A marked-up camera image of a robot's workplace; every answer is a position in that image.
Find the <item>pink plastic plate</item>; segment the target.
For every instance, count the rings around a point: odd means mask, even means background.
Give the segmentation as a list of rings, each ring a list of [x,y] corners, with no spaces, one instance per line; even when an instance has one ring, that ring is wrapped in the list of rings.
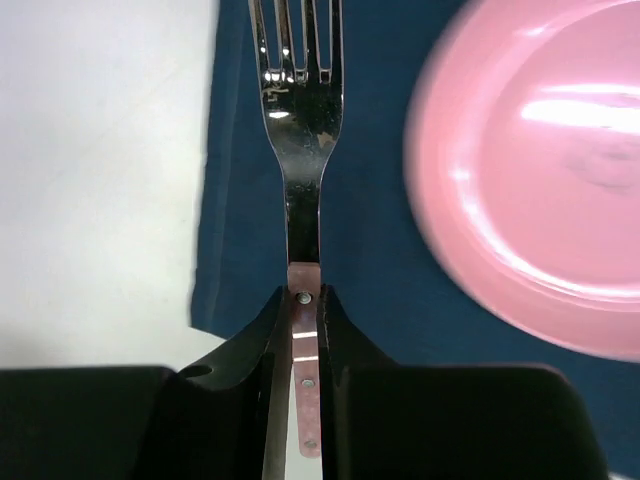
[[[416,84],[410,204],[445,272],[509,324],[639,358],[639,5],[472,1]]]

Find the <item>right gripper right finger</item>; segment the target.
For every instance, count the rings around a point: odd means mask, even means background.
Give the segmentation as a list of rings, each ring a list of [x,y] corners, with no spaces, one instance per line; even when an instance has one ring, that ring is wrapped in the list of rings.
[[[347,317],[317,314],[327,479],[605,479],[586,407],[544,365],[406,366]]]

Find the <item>pink plastic fork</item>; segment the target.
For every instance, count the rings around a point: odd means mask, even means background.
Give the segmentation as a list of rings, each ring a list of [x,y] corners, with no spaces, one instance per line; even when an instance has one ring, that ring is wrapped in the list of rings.
[[[265,130],[283,179],[287,290],[298,440],[306,458],[321,455],[317,313],[321,294],[320,197],[340,137],[344,107],[342,4],[329,4],[330,65],[320,65],[317,8],[304,1],[304,65],[295,65],[289,4],[274,4],[279,63],[271,65],[263,6],[248,4]]]

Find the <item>blue whale placemat cloth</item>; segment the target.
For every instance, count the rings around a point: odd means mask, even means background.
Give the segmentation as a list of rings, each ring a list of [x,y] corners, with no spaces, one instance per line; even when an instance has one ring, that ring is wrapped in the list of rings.
[[[457,1],[343,5],[345,116],[322,188],[323,276],[347,315],[410,365],[538,362],[585,400],[610,467],[639,474],[639,368],[571,352],[497,319],[429,253],[404,189],[403,130],[414,83]],[[229,338],[286,280],[280,169],[258,95],[248,5],[219,6],[193,327]]]

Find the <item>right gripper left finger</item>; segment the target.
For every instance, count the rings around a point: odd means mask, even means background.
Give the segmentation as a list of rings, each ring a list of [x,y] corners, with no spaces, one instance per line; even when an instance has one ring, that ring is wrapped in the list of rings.
[[[5,479],[280,479],[288,301],[277,289],[234,337],[187,367],[1,373]]]

